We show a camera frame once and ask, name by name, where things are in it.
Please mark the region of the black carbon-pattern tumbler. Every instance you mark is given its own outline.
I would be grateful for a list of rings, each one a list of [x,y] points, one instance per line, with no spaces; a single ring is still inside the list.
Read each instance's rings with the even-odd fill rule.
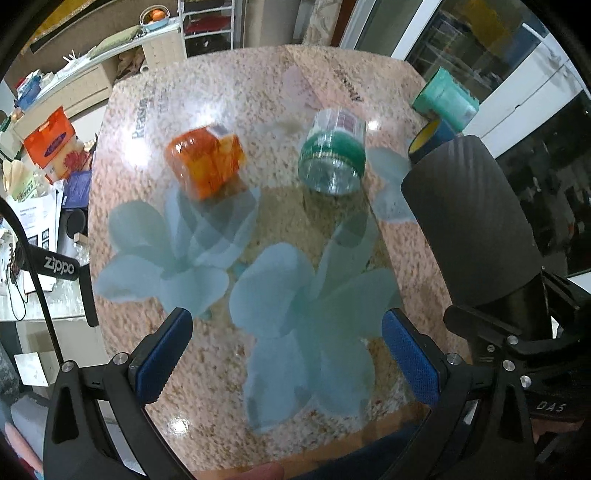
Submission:
[[[543,260],[505,174],[476,136],[458,137],[415,165],[402,184],[452,302],[551,337]]]

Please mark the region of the blue cup yellow inside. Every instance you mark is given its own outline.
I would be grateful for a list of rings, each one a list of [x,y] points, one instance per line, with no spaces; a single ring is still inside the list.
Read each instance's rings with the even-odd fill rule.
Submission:
[[[457,132],[450,124],[437,118],[430,121],[413,139],[408,149],[408,156],[413,165],[439,146],[453,140]]]

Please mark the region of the black Zippo box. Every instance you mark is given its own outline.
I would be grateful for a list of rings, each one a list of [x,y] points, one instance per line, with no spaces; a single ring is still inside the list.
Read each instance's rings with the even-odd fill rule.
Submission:
[[[99,326],[90,267],[81,265],[76,259],[36,247],[30,244],[20,246],[22,252],[22,270],[30,275],[43,275],[55,279],[78,281],[84,308],[84,315],[88,325],[92,328]]]

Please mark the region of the green lid clear jar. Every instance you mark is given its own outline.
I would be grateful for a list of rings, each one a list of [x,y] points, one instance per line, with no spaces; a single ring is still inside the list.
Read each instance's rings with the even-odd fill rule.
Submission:
[[[359,191],[366,170],[366,131],[366,122],[346,108],[318,111],[301,147],[298,178],[329,196]]]

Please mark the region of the orange snack jar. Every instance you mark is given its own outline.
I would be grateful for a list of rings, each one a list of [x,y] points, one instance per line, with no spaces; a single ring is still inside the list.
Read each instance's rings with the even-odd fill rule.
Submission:
[[[245,151],[234,131],[215,123],[173,138],[164,159],[186,195],[202,201],[235,177]]]

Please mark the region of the teal box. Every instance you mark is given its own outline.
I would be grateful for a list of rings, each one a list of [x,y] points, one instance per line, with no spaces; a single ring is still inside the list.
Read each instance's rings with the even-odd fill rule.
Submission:
[[[440,67],[415,97],[412,108],[424,116],[445,120],[460,133],[478,113],[480,102],[448,70]]]

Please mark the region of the orange shopping bag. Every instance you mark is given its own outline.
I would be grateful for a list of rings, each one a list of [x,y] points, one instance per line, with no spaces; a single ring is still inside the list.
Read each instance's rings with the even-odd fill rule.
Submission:
[[[60,106],[25,138],[24,147],[31,161],[45,168],[74,135],[75,130]]]

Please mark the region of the cream TV cabinet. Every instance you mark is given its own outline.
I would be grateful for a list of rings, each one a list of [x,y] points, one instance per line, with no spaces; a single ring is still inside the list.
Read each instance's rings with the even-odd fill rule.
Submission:
[[[174,17],[164,27],[94,58],[84,55],[68,72],[55,75],[9,130],[23,141],[58,107],[71,118],[108,99],[117,76],[120,55],[136,48],[143,51],[142,72],[185,59],[180,19]]]

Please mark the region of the patterned curtain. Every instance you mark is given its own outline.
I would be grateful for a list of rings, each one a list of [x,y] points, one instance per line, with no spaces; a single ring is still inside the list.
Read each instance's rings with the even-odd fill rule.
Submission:
[[[317,0],[304,30],[304,45],[338,47],[356,0]]]

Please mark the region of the green cushion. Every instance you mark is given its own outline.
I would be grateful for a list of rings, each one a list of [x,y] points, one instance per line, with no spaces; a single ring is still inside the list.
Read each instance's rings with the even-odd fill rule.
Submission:
[[[140,25],[129,27],[123,31],[117,32],[105,39],[103,39],[97,46],[88,52],[88,58],[93,59],[102,53],[109,51],[118,46],[124,45],[132,41],[140,32],[142,28]]]

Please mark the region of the fruit bowl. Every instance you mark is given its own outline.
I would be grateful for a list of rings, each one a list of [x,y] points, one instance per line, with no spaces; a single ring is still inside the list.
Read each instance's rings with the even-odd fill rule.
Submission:
[[[153,5],[139,15],[139,25],[144,32],[152,32],[166,26],[169,18],[170,12],[165,5]]]

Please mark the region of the white metal shelf rack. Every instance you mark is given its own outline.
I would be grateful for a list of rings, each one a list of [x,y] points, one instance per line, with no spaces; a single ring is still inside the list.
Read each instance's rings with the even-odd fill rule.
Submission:
[[[186,57],[242,47],[245,2],[180,0],[177,4]]]

